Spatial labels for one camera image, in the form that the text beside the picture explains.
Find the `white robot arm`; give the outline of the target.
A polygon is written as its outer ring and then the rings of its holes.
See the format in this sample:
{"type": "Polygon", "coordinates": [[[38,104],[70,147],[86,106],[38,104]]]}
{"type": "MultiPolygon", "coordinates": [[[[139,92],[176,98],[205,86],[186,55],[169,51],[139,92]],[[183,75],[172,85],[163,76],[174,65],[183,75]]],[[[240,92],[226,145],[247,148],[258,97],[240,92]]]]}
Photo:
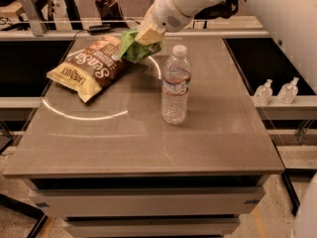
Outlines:
{"type": "MultiPolygon", "coordinates": [[[[224,0],[155,0],[138,28],[144,46],[178,32],[202,10],[224,0]]],[[[242,0],[317,91],[317,0],[242,0]]]]}

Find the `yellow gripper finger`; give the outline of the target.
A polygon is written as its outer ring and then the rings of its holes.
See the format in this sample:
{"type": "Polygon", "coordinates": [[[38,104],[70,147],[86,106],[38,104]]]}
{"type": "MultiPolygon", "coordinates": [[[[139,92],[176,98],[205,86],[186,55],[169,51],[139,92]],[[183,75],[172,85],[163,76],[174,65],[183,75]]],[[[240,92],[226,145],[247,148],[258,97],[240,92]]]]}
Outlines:
{"type": "Polygon", "coordinates": [[[154,6],[151,6],[142,23],[137,28],[135,41],[143,46],[160,42],[163,39],[165,28],[161,27],[154,19],[154,6]]]}

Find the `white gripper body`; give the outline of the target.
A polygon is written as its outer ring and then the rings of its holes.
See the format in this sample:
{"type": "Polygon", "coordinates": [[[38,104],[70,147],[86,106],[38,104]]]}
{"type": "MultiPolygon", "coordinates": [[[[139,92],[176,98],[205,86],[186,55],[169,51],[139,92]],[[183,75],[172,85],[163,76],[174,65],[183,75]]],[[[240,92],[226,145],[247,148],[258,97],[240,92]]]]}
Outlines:
{"type": "Polygon", "coordinates": [[[195,8],[190,0],[155,0],[153,19],[167,32],[178,32],[190,23],[195,8]]]}

